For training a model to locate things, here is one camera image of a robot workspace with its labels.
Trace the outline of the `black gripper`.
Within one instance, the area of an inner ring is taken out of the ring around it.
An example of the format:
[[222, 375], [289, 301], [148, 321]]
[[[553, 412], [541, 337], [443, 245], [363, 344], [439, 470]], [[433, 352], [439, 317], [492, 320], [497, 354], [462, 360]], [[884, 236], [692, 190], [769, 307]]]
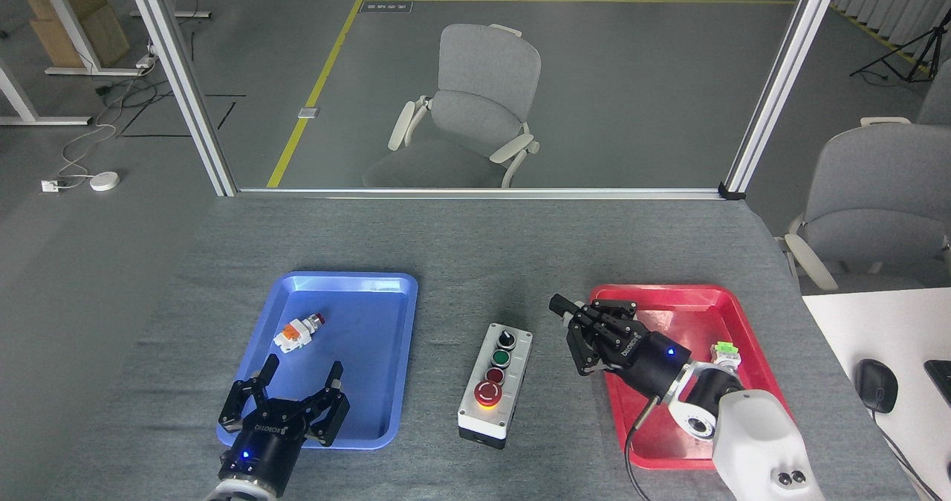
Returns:
[[562, 316], [566, 342], [580, 375], [608, 370], [646, 397], [664, 397], [692, 360], [692, 351], [661, 332], [647, 332], [622, 355], [623, 338], [641, 336], [633, 301], [594, 299], [589, 304], [555, 294], [549, 309]]
[[[342, 389], [343, 363], [333, 362], [319, 392], [302, 403], [267, 403], [270, 384], [279, 359], [271, 353], [258, 375], [237, 380], [231, 386], [218, 417], [225, 431], [239, 431], [231, 449], [223, 454], [218, 478], [241, 478], [264, 482], [282, 497], [298, 460], [305, 437], [323, 447], [334, 443], [350, 410]], [[249, 398], [256, 409], [242, 419]]]

